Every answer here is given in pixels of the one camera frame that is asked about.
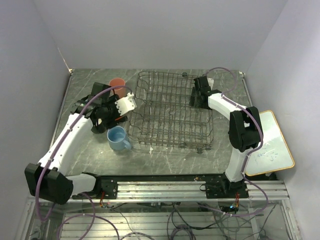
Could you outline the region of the whiteboard with wooden frame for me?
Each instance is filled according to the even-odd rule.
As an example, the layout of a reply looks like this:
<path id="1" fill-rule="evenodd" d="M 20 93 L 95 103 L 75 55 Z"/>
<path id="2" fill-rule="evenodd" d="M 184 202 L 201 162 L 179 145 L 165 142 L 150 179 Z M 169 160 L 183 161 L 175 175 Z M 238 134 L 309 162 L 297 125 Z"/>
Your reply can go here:
<path id="1" fill-rule="evenodd" d="M 263 130 L 263 145 L 250 155 L 245 174 L 257 176 L 293 168 L 295 161 L 274 113 L 266 110 L 259 116 Z"/>

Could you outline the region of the aluminium mounting rail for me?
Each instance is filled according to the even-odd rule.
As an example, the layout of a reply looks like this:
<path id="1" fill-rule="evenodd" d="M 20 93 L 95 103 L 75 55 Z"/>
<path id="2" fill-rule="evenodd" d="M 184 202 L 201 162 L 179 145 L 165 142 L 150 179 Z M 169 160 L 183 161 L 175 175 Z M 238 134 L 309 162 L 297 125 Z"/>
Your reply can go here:
<path id="1" fill-rule="evenodd" d="M 69 200 L 83 199 L 82 192 L 92 199 L 106 202 L 202 202 L 206 200 L 232 201 L 236 198 L 207 199 L 205 192 L 200 191 L 201 184 L 205 181 L 116 181 L 118 192 L 116 199 L 101 199 L 94 193 L 94 185 L 88 189 L 81 184 L 78 188 L 72 181 L 65 183 L 41 183 L 39 198 L 58 205 L 64 205 Z M 254 181 L 252 184 L 245 182 L 248 192 L 243 200 L 268 199 L 288 200 L 289 193 L 283 181 Z"/>

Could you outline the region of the black mug white interior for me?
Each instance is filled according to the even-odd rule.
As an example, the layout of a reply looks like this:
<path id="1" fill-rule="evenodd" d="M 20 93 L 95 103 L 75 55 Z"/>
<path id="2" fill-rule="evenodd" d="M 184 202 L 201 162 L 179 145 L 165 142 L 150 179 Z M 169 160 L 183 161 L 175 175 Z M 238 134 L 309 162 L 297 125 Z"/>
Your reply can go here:
<path id="1" fill-rule="evenodd" d="M 98 118 L 96 123 L 91 128 L 91 132 L 94 134 L 103 134 L 109 128 L 109 120 L 106 118 Z"/>

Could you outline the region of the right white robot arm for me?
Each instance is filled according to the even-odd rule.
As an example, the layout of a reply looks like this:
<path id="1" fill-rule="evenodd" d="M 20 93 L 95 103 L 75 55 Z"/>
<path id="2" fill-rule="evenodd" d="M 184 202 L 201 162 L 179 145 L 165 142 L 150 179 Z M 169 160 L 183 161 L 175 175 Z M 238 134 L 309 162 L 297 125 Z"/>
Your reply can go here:
<path id="1" fill-rule="evenodd" d="M 228 137 L 232 153 L 224 174 L 228 179 L 220 186 L 226 198 L 238 192 L 235 182 L 242 181 L 249 155 L 261 148 L 263 128 L 259 110 L 255 106 L 244 106 L 227 98 L 221 91 L 212 90 L 208 78 L 200 76 L 193 80 L 190 105 L 195 108 L 215 110 L 229 121 Z"/>

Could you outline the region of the light blue mug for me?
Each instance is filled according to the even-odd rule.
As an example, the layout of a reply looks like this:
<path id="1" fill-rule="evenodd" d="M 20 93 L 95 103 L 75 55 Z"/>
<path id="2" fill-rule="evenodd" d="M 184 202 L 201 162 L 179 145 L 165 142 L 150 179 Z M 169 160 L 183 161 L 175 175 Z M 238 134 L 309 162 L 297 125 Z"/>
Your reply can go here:
<path id="1" fill-rule="evenodd" d="M 114 151 L 131 150 L 132 145 L 129 141 L 126 130 L 121 126 L 115 126 L 107 131 L 109 146 Z"/>

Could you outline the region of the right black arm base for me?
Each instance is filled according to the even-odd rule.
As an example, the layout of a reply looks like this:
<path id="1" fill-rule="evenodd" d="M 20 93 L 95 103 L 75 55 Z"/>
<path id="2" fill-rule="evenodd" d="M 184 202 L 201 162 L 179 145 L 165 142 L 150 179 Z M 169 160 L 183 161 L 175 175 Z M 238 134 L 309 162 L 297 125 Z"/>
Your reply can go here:
<path id="1" fill-rule="evenodd" d="M 248 198 L 247 184 L 244 180 L 231 182 L 224 174 L 214 174 L 205 180 L 199 187 L 205 192 L 207 199 L 241 199 Z"/>

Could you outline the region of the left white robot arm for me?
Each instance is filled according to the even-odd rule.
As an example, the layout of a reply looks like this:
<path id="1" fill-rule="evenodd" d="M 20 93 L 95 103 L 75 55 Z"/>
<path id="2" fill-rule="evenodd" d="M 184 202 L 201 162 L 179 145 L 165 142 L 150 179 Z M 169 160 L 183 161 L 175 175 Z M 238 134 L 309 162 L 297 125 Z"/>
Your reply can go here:
<path id="1" fill-rule="evenodd" d="M 68 168 L 86 134 L 105 133 L 124 122 L 126 114 L 136 106 L 131 89 L 121 97 L 115 87 L 94 83 L 91 93 L 73 104 L 67 123 L 49 151 L 38 163 L 25 168 L 30 194 L 59 205 L 81 193 L 91 199 L 98 198 L 103 192 L 102 177 L 85 172 L 67 176 Z"/>

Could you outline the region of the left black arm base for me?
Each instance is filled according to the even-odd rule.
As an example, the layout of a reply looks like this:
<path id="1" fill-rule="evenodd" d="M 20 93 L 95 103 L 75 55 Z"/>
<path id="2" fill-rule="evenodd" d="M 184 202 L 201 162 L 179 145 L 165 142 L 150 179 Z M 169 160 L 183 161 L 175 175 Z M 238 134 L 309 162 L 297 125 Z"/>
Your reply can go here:
<path id="1" fill-rule="evenodd" d="M 111 177 L 98 175 L 93 192 L 103 200 L 114 200 L 118 195 L 118 183 Z"/>

